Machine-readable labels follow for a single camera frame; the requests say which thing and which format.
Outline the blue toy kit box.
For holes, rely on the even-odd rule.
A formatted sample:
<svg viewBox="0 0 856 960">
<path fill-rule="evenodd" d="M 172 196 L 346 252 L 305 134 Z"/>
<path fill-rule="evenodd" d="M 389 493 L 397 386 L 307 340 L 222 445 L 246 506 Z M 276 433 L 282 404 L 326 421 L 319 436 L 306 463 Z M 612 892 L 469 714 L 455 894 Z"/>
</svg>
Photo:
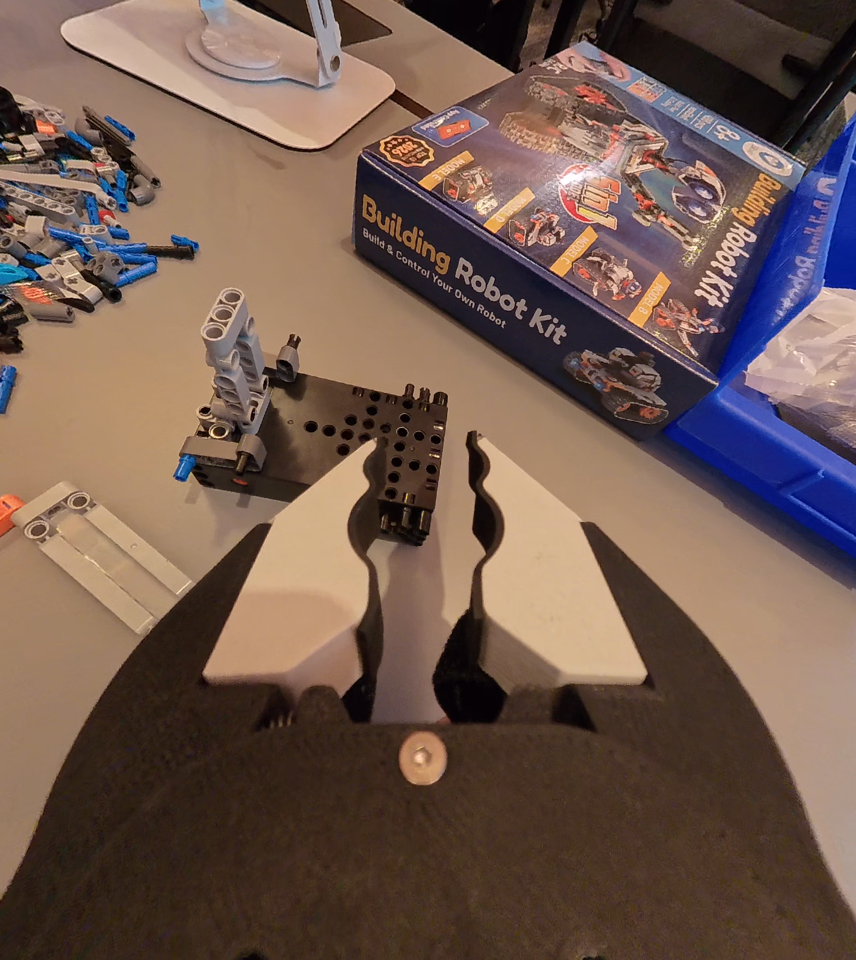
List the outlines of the blue toy kit box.
<svg viewBox="0 0 856 960">
<path fill-rule="evenodd" d="M 353 237 L 645 439 L 718 386 L 804 172 L 582 42 L 366 147 Z"/>
</svg>

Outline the blue storage bin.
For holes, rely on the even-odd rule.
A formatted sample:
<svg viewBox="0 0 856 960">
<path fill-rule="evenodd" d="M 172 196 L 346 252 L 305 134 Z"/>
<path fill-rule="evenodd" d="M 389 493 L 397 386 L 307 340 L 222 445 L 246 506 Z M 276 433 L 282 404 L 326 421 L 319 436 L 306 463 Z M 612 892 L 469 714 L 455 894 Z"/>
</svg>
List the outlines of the blue storage bin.
<svg viewBox="0 0 856 960">
<path fill-rule="evenodd" d="M 856 465 L 781 419 L 745 370 L 823 286 L 856 289 L 856 113 L 797 188 L 724 358 L 672 441 L 856 559 Z"/>
</svg>

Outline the wooden book stand, white base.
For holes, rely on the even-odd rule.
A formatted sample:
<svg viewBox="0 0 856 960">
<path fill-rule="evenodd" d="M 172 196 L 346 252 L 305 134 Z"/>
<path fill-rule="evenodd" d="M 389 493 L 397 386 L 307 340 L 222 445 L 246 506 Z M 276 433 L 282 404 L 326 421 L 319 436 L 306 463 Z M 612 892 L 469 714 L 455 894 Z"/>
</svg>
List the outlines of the wooden book stand, white base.
<svg viewBox="0 0 856 960">
<path fill-rule="evenodd" d="M 65 21 L 62 39 L 282 146 L 329 147 L 395 91 L 345 54 L 330 1 L 303 33 L 237 2 L 129 1 Z"/>
</svg>

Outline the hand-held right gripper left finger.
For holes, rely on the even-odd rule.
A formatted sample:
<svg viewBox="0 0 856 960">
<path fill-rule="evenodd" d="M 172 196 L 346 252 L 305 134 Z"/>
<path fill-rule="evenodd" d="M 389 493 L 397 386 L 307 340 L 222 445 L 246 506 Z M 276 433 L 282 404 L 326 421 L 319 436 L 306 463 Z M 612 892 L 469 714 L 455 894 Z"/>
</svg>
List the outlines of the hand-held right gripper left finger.
<svg viewBox="0 0 856 960">
<path fill-rule="evenodd" d="M 368 441 L 281 510 L 207 661 L 210 685 L 310 687 L 372 714 L 384 627 L 368 551 L 381 529 L 384 448 Z"/>
</svg>

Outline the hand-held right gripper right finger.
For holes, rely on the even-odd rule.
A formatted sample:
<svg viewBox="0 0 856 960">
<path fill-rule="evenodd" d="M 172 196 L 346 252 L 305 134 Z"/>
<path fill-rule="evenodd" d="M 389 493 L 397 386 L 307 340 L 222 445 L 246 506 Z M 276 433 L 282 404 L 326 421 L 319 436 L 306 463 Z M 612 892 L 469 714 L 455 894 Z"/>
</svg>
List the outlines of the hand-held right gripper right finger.
<svg viewBox="0 0 856 960">
<path fill-rule="evenodd" d="M 578 515 L 480 434 L 467 437 L 470 663 L 517 688 L 637 686 L 648 676 Z"/>
</svg>

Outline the black perforated block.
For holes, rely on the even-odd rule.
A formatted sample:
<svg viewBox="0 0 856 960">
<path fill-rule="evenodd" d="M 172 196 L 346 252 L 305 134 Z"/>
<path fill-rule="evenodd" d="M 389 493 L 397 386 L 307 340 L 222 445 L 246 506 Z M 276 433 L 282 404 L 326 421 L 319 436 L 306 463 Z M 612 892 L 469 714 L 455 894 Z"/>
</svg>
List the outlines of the black perforated block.
<svg viewBox="0 0 856 960">
<path fill-rule="evenodd" d="M 378 489 L 381 531 L 412 546 L 427 538 L 446 435 L 444 392 L 399 395 L 299 371 L 300 338 L 275 357 L 261 349 L 242 290 L 216 298 L 200 330 L 212 395 L 173 474 L 200 486 L 291 501 L 358 447 L 386 448 Z"/>
</svg>

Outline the office chair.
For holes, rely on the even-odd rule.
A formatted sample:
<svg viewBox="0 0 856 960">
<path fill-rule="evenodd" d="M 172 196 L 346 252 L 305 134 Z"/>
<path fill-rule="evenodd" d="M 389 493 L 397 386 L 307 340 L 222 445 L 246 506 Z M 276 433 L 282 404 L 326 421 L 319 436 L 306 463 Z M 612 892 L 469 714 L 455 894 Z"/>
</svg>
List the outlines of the office chair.
<svg viewBox="0 0 856 960">
<path fill-rule="evenodd" d="M 856 85 L 856 1 L 612 2 L 597 45 L 794 150 Z"/>
</svg>

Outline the grey perforated beam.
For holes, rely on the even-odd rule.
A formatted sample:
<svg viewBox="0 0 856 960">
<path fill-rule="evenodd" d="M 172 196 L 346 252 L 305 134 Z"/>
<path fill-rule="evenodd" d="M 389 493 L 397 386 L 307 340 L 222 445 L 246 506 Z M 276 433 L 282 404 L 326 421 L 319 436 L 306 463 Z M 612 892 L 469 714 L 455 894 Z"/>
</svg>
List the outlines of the grey perforated beam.
<svg viewBox="0 0 856 960">
<path fill-rule="evenodd" d="M 62 481 L 12 521 L 117 618 L 144 636 L 194 582 L 74 483 Z"/>
</svg>

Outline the clear plastic bag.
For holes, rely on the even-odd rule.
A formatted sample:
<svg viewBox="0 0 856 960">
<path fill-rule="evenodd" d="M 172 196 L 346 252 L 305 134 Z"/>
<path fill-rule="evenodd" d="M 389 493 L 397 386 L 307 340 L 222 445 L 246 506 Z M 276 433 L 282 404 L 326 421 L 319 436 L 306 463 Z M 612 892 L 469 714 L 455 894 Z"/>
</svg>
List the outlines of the clear plastic bag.
<svg viewBox="0 0 856 960">
<path fill-rule="evenodd" d="M 856 450 L 856 291 L 822 290 L 748 366 L 746 384 Z"/>
</svg>

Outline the pile of toy building pieces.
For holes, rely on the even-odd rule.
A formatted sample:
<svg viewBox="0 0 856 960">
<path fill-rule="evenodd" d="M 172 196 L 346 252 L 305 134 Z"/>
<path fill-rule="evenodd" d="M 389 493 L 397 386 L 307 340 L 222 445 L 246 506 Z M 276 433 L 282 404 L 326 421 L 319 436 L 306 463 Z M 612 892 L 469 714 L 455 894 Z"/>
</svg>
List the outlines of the pile of toy building pieces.
<svg viewBox="0 0 856 960">
<path fill-rule="evenodd" d="M 115 304 L 162 259 L 193 260 L 198 243 L 179 234 L 162 243 L 131 238 L 120 217 L 153 202 L 161 182 L 135 153 L 134 132 L 89 106 L 74 123 L 58 106 L 11 93 L 29 132 L 0 141 L 0 263 L 36 279 L 0 287 L 0 415 L 17 372 L 20 328 L 34 320 L 71 324 Z"/>
</svg>

